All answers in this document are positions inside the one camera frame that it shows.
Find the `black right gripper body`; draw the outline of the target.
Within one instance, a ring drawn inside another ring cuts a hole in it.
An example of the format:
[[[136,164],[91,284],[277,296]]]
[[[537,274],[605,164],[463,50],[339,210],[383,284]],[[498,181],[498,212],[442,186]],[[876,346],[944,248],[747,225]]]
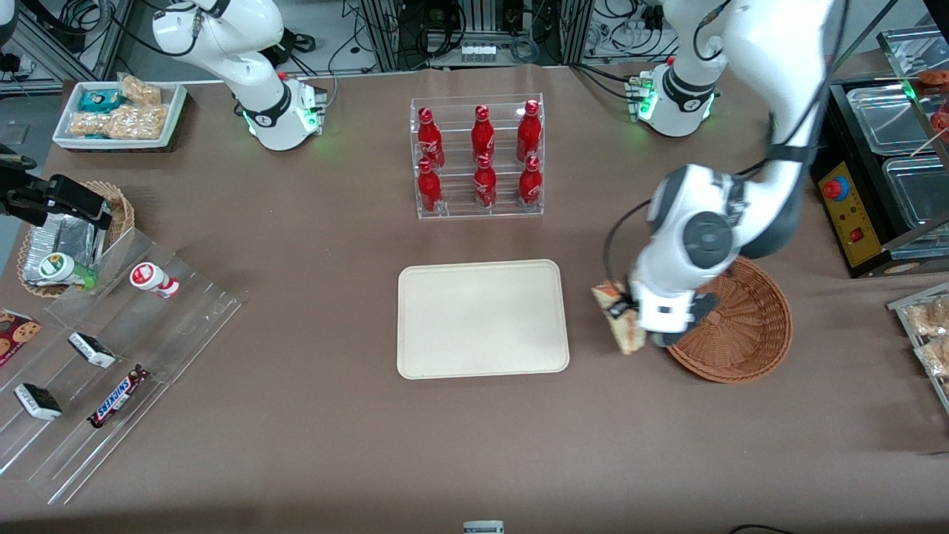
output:
[[[49,180],[3,175],[1,193],[3,215],[36,227],[44,226],[48,215],[78,217],[96,228],[108,228],[113,220],[105,197],[65,175]]]

